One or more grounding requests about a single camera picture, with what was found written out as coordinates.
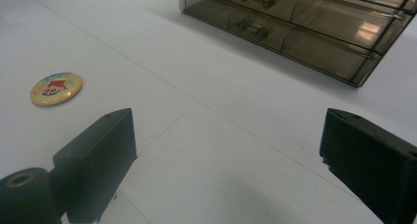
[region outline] colorful badge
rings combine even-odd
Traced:
[[[74,97],[82,85],[83,80],[76,74],[54,74],[44,78],[31,89],[30,99],[38,105],[62,103]]]

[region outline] floor tile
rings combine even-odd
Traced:
[[[51,115],[33,107],[8,71],[0,71],[0,178],[30,167],[51,170],[52,156],[70,137]]]
[[[0,47],[0,58],[28,94],[51,74],[74,72],[84,79],[82,90],[69,102],[37,107],[52,115],[71,137],[102,115],[130,107],[141,150],[195,102],[47,9],[20,15],[14,22],[23,27],[0,34],[0,41],[10,43]]]
[[[63,224],[69,224],[66,215],[62,217]],[[108,203],[99,222],[93,224],[149,224],[144,216],[136,209],[136,207],[129,202],[129,200],[117,191],[113,200]]]
[[[380,223],[358,199],[198,104],[121,191],[152,224]]]

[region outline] plastic drawer organizer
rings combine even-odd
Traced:
[[[414,17],[417,0],[179,0],[181,11],[361,86]]]

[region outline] white floor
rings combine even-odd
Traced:
[[[355,89],[180,13],[178,0],[0,0],[0,178],[130,107],[139,158],[100,223],[381,223],[319,156],[328,108],[417,144],[417,21]],[[30,102],[43,77],[82,91]]]

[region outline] black cylinder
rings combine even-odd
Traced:
[[[61,223],[46,170],[29,168],[0,181],[0,223]]]

